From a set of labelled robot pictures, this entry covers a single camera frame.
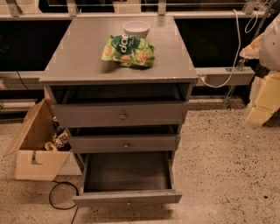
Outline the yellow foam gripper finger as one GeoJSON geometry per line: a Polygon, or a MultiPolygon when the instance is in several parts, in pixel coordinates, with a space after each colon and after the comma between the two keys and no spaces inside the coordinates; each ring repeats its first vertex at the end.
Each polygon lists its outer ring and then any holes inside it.
{"type": "Polygon", "coordinates": [[[245,125],[263,126],[280,109],[280,72],[270,71],[264,78],[255,77],[249,99],[245,125]]]}

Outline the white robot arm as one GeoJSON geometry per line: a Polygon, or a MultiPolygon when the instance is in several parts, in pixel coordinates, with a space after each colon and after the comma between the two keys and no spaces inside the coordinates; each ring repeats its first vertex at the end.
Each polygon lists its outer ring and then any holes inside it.
{"type": "Polygon", "coordinates": [[[264,78],[254,78],[243,122],[252,129],[262,127],[280,109],[280,15],[241,50],[240,56],[258,59],[269,70],[264,78]]]}

